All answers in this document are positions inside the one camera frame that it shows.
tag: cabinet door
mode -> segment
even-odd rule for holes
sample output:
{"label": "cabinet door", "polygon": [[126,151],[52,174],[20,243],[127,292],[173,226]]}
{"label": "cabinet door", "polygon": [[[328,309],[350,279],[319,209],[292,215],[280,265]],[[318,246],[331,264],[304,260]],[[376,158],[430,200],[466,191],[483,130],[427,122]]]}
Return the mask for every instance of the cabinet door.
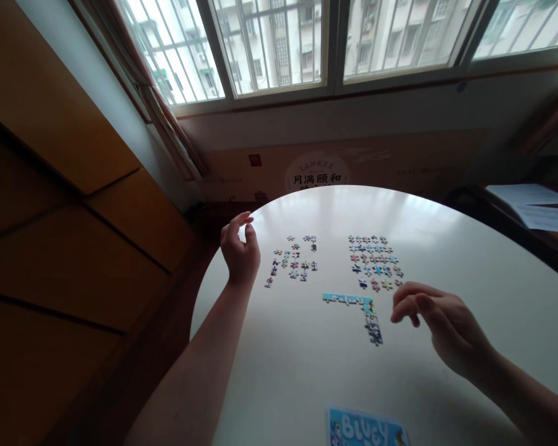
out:
{"label": "cabinet door", "polygon": [[65,200],[62,189],[0,142],[0,231]]}
{"label": "cabinet door", "polygon": [[123,331],[166,277],[78,205],[0,239],[0,294]]}
{"label": "cabinet door", "polygon": [[141,167],[15,0],[0,0],[0,122],[84,193]]}
{"label": "cabinet door", "polygon": [[119,336],[0,302],[0,445],[36,445]]}
{"label": "cabinet door", "polygon": [[92,196],[87,204],[173,271],[193,241],[190,226],[146,170]]}

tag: curtain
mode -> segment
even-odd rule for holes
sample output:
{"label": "curtain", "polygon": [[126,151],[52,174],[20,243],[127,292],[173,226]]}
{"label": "curtain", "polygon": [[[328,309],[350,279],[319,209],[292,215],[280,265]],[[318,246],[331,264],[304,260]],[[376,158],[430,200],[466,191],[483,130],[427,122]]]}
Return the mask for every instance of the curtain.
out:
{"label": "curtain", "polygon": [[511,145],[516,154],[558,155],[558,97],[526,122]]}
{"label": "curtain", "polygon": [[117,0],[80,0],[80,3],[99,28],[126,76],[136,86],[176,169],[187,181],[201,179],[208,173],[208,167],[157,90],[148,62],[138,49],[137,37],[127,25]]}

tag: white round table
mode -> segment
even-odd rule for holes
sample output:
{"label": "white round table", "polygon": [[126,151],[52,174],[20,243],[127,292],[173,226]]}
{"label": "white round table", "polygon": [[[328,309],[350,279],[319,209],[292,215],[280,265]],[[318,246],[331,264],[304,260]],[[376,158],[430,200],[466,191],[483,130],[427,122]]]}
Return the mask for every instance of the white round table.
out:
{"label": "white round table", "polygon": [[[394,291],[358,286],[371,279],[352,272],[348,236],[386,237],[404,280],[461,296],[492,344],[556,393],[557,273],[470,217],[387,189],[318,187],[253,216],[262,261],[213,444],[326,446],[329,405],[398,421],[415,445],[525,443],[501,410],[442,363],[425,323],[390,322]],[[305,235],[316,236],[317,252]],[[314,260],[318,271],[309,269],[302,282],[279,266],[265,288],[273,259],[283,259],[273,252],[292,251],[293,243],[301,247],[298,261]],[[191,338],[227,279],[218,250],[198,293]],[[324,292],[372,297],[384,344],[370,342],[356,305],[325,303]]]}

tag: hand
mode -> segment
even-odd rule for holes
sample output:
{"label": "hand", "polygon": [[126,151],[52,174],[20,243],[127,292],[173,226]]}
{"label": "hand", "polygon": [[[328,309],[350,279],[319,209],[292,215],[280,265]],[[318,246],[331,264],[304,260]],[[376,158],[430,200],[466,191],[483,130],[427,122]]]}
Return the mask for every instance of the hand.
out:
{"label": "hand", "polygon": [[[252,285],[259,270],[260,250],[256,232],[250,224],[253,221],[250,212],[242,212],[221,229],[221,252],[228,264],[229,282],[234,284]],[[246,243],[237,235],[240,226],[244,224]]]}
{"label": "hand", "polygon": [[442,361],[473,383],[487,378],[498,360],[477,320],[459,296],[416,282],[406,282],[393,297],[391,321],[409,316],[420,326],[418,313],[432,332],[432,344]]}

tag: white paper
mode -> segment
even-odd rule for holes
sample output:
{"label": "white paper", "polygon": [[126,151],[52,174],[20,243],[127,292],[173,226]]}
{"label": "white paper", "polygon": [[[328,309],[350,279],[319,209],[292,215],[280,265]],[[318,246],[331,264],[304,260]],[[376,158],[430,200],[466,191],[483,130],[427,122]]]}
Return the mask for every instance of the white paper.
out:
{"label": "white paper", "polygon": [[558,232],[558,208],[544,208],[542,206],[521,204],[513,206],[513,209],[529,229]]}
{"label": "white paper", "polygon": [[558,204],[558,192],[538,184],[495,185],[485,188],[511,206],[520,204]]}

